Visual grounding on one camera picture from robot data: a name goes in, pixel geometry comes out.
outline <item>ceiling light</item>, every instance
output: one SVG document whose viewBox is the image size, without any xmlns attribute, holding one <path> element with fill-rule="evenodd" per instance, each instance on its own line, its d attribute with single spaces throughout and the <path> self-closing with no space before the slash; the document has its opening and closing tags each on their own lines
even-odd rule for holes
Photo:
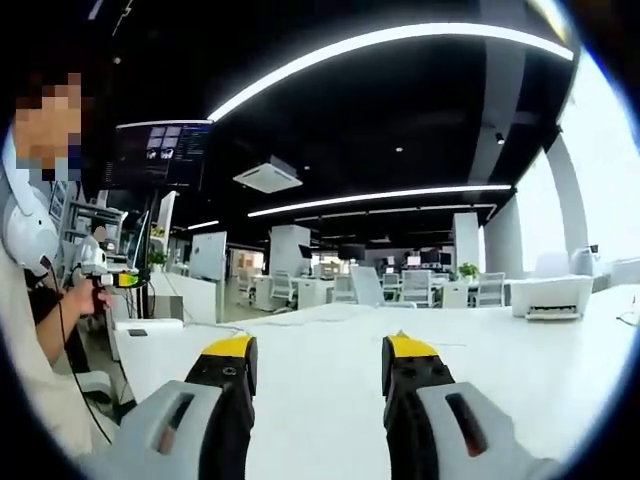
<svg viewBox="0 0 640 480">
<path fill-rule="evenodd" d="M 350 197 L 328 198 L 326 200 L 316 200 L 315 202 L 296 203 L 285 207 L 269 208 L 251 212 L 248 217 L 259 217 L 272 213 L 289 212 L 291 210 L 302 210 L 303 208 L 323 207 L 325 205 L 336 205 L 339 203 L 355 203 L 365 200 L 378 200 L 381 198 L 409 197 L 415 195 L 435 195 L 439 193 L 465 193 L 465 192 L 499 192 L 511 190 L 511 185 L 461 185 L 457 187 L 432 187 L 420 188 L 417 190 L 400 190 L 396 192 L 368 193 L 365 195 L 353 195 Z"/>
<path fill-rule="evenodd" d="M 377 32 L 366 33 L 364 35 L 349 38 L 304 55 L 249 85 L 240 93 L 227 100 L 220 107 L 211 112 L 207 118 L 208 120 L 217 122 L 263 90 L 266 90 L 294 73 L 304 70 L 316 63 L 323 62 L 329 58 L 378 43 L 432 35 L 470 35 L 485 38 L 500 38 L 540 48 L 566 60 L 573 59 L 573 52 L 561 45 L 528 33 L 511 30 L 509 28 L 495 27 L 493 25 L 479 25 L 474 23 L 421 23 L 417 25 L 387 28 L 385 30 L 378 30 Z"/>
<path fill-rule="evenodd" d="M 218 220 L 213 220 L 211 222 L 204 222 L 204 223 L 198 223 L 197 225 L 191 225 L 190 227 L 187 227 L 187 230 L 193 230 L 194 228 L 201 228 L 201 227 L 209 227 L 211 225 L 217 225 L 220 222 Z"/>
</svg>

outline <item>window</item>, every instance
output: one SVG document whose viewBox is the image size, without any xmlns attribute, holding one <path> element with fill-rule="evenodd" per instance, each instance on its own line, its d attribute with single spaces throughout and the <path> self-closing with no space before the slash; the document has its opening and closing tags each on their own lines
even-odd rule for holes
<svg viewBox="0 0 640 480">
<path fill-rule="evenodd" d="M 542 253 L 564 252 L 567 248 L 560 199 L 549 160 L 543 150 L 540 150 L 517 189 L 522 231 L 522 267 L 525 272 L 532 272 Z"/>
<path fill-rule="evenodd" d="M 622 103 L 583 51 L 561 121 L 590 244 L 605 260 L 640 257 L 640 158 Z"/>
</svg>

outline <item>computer screen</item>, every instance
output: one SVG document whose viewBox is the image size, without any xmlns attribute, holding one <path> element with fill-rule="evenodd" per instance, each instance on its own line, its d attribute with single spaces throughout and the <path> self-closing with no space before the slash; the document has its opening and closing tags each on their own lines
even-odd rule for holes
<svg viewBox="0 0 640 480">
<path fill-rule="evenodd" d="M 302 258 L 311 258 L 311 248 L 308 245 L 298 245 Z"/>
<path fill-rule="evenodd" d="M 420 263 L 440 263 L 440 252 L 438 250 L 420 252 Z"/>
<path fill-rule="evenodd" d="M 440 253 L 440 263 L 443 265 L 451 265 L 451 254 Z"/>
<path fill-rule="evenodd" d="M 340 260 L 364 260 L 364 245 L 340 245 L 338 258 Z"/>
<path fill-rule="evenodd" d="M 107 162 L 105 187 L 169 186 L 200 190 L 210 131 L 208 120 L 117 126 L 116 153 Z"/>
</svg>

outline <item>black ceiling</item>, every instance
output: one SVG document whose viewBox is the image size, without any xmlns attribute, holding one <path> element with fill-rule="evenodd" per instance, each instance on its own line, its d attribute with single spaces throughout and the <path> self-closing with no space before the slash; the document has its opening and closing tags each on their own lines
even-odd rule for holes
<svg viewBox="0 0 640 480">
<path fill-rule="evenodd" d="M 99 20 L 115 25 L 126 2 L 105 4 Z M 525 0 L 134 0 L 130 8 L 114 36 L 121 59 L 115 66 L 118 123 L 204 119 L 289 61 L 383 28 L 464 21 L 561 43 Z M 544 51 L 461 36 L 398 40 L 331 58 L 214 124 L 203 189 L 181 192 L 173 223 L 220 220 L 210 229 L 256 244 L 274 224 L 323 216 L 298 222 L 328 243 L 387 237 L 393 245 L 448 242 L 455 210 L 397 210 L 499 207 L 512 192 L 418 196 L 258 218 L 247 213 L 360 193 L 513 184 L 553 129 L 572 70 L 572 62 Z M 494 140 L 498 131 L 506 136 L 502 147 Z M 294 166 L 303 185 L 265 195 L 231 180 L 269 155 Z M 394 211 L 332 216 L 373 210 Z M 490 211 L 478 208 L 481 222 Z"/>
</svg>

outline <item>office chair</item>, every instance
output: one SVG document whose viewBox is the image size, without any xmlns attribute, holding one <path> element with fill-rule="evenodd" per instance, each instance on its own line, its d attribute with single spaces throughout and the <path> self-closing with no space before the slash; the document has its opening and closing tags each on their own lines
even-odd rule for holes
<svg viewBox="0 0 640 480">
<path fill-rule="evenodd" d="M 445 283 L 442 287 L 442 308 L 467 308 L 469 306 L 469 286 Z"/>
<path fill-rule="evenodd" d="M 534 278 L 557 278 L 569 275 L 567 252 L 545 252 L 538 256 Z"/>
<path fill-rule="evenodd" d="M 402 272 L 400 301 L 418 305 L 433 305 L 430 270 L 405 270 Z"/>
<path fill-rule="evenodd" d="M 349 275 L 336 275 L 333 281 L 332 303 L 355 303 L 356 295 Z"/>
<path fill-rule="evenodd" d="M 358 305 L 417 308 L 414 302 L 385 302 L 380 280 L 373 267 L 351 267 L 351 281 Z"/>
<path fill-rule="evenodd" d="M 382 293 L 387 298 L 386 294 L 390 293 L 393 300 L 396 299 L 398 288 L 400 287 L 400 275 L 397 273 L 384 273 L 382 275 Z"/>
<path fill-rule="evenodd" d="M 286 272 L 275 272 L 271 275 L 271 298 L 293 302 L 294 290 L 291 275 Z"/>
<path fill-rule="evenodd" d="M 476 307 L 504 306 L 504 273 L 481 273 L 478 277 Z"/>
<path fill-rule="evenodd" d="M 249 304 L 251 304 L 252 296 L 251 296 L 251 278 L 249 277 L 249 272 L 241 268 L 238 270 L 238 293 L 240 294 L 240 299 L 246 297 L 249 299 Z"/>
</svg>

